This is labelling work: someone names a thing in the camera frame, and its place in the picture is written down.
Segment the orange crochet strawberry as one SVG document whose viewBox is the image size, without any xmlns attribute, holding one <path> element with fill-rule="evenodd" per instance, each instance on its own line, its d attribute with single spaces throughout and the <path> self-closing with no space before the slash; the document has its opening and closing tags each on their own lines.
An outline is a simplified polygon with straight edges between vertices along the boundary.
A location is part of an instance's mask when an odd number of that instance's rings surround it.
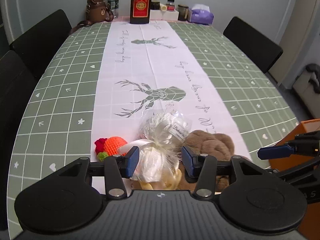
<svg viewBox="0 0 320 240">
<path fill-rule="evenodd" d="M 119 154 L 118 150 L 127 144 L 127 141 L 121 137 L 100 138 L 94 142 L 95 153 L 99 161 L 105 158 Z"/>
</svg>

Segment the clear plastic bag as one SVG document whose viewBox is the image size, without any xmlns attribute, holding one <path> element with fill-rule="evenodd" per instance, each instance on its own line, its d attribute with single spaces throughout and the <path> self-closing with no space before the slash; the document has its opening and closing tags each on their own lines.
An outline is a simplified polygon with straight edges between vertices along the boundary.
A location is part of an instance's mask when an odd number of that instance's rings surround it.
<svg viewBox="0 0 320 240">
<path fill-rule="evenodd" d="M 139 139 L 121 146 L 120 154 L 139 148 L 139 162 L 131 176 L 142 183 L 178 183 L 179 150 L 190 133 L 191 120 L 179 111 L 147 111 L 138 130 Z"/>
</svg>

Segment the dark jacket on sofa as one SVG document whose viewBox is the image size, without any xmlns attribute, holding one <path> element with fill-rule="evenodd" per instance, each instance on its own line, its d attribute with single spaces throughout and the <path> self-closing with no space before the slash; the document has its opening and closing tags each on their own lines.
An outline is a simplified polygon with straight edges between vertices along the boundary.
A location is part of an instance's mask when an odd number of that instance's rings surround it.
<svg viewBox="0 0 320 240">
<path fill-rule="evenodd" d="M 313 85 L 314 92 L 320 94 L 320 66 L 315 63 L 311 63 L 306 66 L 306 70 L 311 73 L 309 83 Z"/>
</svg>

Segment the black chair right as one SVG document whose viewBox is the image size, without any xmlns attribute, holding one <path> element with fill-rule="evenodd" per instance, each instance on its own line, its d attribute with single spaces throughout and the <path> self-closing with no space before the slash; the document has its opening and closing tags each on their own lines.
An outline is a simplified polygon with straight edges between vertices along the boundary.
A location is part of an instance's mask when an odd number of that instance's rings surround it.
<svg viewBox="0 0 320 240">
<path fill-rule="evenodd" d="M 267 73 L 283 54 L 283 49 L 279 45 L 237 16 L 230 20 L 223 35 L 263 73 Z"/>
</svg>

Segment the black chair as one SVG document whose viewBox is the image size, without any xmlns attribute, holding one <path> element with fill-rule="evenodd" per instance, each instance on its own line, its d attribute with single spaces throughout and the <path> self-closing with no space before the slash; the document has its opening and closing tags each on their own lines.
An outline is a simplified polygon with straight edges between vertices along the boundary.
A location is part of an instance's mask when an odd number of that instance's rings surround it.
<svg viewBox="0 0 320 240">
<path fill-rule="evenodd" d="M 12 50 L 1 58 L 1 230 L 7 230 L 7 182 L 16 134 L 36 86 L 20 57 Z"/>
<path fill-rule="evenodd" d="M 16 38 L 9 47 L 38 81 L 70 30 L 67 15 L 59 9 Z"/>
<path fill-rule="evenodd" d="M 283 54 L 283 49 L 279 45 L 237 16 L 230 20 L 223 35 L 263 73 L 267 73 Z"/>
</svg>

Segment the black chair near left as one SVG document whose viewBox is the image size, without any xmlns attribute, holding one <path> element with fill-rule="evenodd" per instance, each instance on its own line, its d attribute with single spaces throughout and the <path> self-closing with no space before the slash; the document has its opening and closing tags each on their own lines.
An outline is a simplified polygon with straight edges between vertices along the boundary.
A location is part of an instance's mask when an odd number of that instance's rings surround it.
<svg viewBox="0 0 320 240">
<path fill-rule="evenodd" d="M 16 134 L 36 86 L 20 57 L 12 50 L 1 58 L 1 230 L 7 230 L 7 182 Z"/>
</svg>

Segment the black chair far left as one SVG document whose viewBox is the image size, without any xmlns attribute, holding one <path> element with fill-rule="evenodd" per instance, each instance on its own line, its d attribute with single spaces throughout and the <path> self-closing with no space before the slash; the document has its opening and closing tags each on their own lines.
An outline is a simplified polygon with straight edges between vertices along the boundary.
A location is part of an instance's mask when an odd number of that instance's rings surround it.
<svg viewBox="0 0 320 240">
<path fill-rule="evenodd" d="M 16 38 L 9 47 L 38 81 L 70 30 L 67 15 L 59 9 Z"/>
</svg>

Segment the purple tissue pack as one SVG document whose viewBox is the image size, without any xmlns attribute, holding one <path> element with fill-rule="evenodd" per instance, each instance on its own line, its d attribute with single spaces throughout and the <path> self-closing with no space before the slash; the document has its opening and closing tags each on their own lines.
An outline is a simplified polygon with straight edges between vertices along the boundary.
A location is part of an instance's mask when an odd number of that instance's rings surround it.
<svg viewBox="0 0 320 240">
<path fill-rule="evenodd" d="M 210 11 L 210 7 L 204 4 L 194 4 L 188 12 L 188 22 L 211 25 L 214 20 L 214 14 Z"/>
</svg>

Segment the brown bear plush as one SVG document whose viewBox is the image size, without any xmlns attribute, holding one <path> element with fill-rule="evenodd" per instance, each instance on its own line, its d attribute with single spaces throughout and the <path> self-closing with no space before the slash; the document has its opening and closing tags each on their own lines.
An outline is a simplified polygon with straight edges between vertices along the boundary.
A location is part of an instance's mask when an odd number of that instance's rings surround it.
<svg viewBox="0 0 320 240">
<path fill-rule="evenodd" d="M 85 20 L 79 22 L 76 27 L 72 28 L 69 35 L 82 27 L 89 27 L 100 22 L 112 22 L 113 20 L 114 14 L 105 3 L 105 0 L 87 0 Z"/>
</svg>

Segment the white box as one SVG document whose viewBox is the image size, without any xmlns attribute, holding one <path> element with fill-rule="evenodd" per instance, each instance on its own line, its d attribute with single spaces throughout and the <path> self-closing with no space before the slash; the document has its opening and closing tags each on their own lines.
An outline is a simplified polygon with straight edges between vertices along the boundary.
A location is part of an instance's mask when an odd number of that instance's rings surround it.
<svg viewBox="0 0 320 240">
<path fill-rule="evenodd" d="M 178 11 L 150 10 L 150 20 L 177 21 Z"/>
</svg>

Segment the dark glass jar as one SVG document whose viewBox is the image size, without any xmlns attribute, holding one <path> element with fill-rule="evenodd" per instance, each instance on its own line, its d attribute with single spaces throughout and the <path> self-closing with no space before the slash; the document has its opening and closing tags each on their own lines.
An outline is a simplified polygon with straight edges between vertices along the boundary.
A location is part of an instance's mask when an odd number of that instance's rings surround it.
<svg viewBox="0 0 320 240">
<path fill-rule="evenodd" d="M 178 20 L 186 21 L 188 19 L 189 7 L 187 5 L 179 4 L 177 6 L 177 11 L 179 13 Z"/>
</svg>

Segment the black jar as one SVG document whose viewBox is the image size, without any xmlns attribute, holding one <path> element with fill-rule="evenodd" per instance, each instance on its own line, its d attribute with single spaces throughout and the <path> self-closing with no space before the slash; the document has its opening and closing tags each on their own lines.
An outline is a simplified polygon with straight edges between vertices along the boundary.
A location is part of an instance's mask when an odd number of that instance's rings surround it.
<svg viewBox="0 0 320 240">
<path fill-rule="evenodd" d="M 160 10 L 160 1 L 151 1 L 151 10 Z"/>
</svg>

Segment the brown liquor bottle red label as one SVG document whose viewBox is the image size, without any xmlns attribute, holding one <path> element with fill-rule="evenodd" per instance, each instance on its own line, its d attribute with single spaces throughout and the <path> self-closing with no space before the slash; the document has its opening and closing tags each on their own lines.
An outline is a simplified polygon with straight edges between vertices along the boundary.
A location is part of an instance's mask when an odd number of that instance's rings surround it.
<svg viewBox="0 0 320 240">
<path fill-rule="evenodd" d="M 148 24 L 151 0 L 131 0 L 130 24 Z"/>
</svg>

